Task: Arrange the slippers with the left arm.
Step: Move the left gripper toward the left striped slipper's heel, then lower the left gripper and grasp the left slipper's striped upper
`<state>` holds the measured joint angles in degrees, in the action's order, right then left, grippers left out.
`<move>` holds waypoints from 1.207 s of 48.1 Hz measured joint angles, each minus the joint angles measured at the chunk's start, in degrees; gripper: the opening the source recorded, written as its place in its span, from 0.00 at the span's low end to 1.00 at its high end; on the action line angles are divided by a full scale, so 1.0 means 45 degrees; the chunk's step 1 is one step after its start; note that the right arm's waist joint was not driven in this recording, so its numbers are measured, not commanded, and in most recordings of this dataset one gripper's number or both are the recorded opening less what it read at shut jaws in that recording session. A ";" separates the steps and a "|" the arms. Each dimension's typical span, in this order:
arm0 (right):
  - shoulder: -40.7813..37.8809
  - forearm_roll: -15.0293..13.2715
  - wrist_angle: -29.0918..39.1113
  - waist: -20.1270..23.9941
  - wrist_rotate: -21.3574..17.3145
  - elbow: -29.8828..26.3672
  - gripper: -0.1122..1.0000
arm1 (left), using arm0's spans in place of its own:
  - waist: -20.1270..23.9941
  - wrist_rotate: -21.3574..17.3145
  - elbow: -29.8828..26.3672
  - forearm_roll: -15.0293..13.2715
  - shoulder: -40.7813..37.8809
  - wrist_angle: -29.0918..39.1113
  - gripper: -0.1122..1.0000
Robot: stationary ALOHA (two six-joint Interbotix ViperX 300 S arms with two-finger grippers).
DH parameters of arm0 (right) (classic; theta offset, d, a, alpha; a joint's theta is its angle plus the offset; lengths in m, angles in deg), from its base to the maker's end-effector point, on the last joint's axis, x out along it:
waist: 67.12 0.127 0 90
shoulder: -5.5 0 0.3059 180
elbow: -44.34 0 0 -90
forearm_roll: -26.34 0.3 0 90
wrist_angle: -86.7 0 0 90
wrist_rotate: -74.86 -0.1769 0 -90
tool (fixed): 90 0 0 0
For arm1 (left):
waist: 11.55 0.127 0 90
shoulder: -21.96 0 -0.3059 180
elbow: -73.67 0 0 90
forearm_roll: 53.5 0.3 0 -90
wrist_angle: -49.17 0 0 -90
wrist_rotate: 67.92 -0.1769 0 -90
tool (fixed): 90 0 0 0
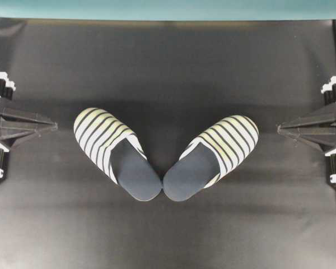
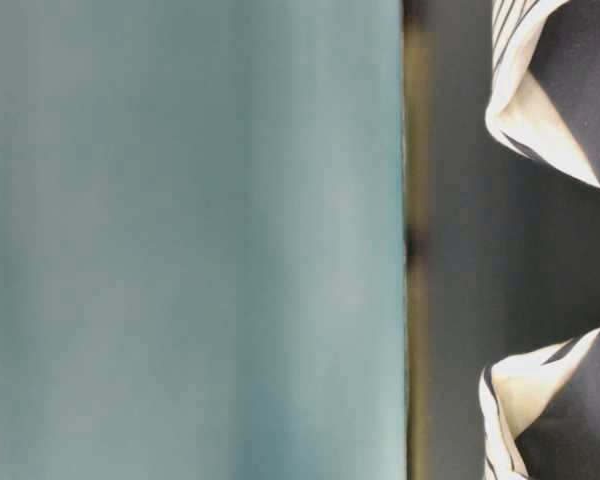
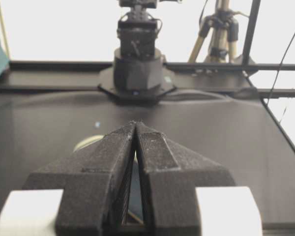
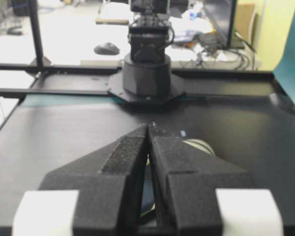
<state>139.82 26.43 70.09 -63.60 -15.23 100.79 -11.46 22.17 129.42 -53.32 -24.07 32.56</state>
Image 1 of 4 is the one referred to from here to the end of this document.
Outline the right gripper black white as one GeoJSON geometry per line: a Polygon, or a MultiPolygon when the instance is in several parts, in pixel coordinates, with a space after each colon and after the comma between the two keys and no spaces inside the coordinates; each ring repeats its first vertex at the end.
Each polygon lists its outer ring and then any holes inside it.
{"type": "Polygon", "coordinates": [[[293,140],[305,143],[325,154],[330,161],[330,182],[336,185],[336,76],[322,86],[325,105],[305,116],[278,126],[278,133],[293,140]]]}

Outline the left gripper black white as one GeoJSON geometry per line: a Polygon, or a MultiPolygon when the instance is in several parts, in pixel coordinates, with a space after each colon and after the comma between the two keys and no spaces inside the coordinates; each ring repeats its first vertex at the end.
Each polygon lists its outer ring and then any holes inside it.
{"type": "MultiPolygon", "coordinates": [[[[3,99],[12,100],[16,90],[15,83],[10,81],[6,72],[0,72],[0,102],[3,99]]],[[[4,176],[4,157],[14,147],[56,131],[58,125],[50,118],[39,113],[25,112],[12,108],[0,108],[0,116],[12,118],[19,122],[34,123],[0,123],[0,179],[4,176]]]]}

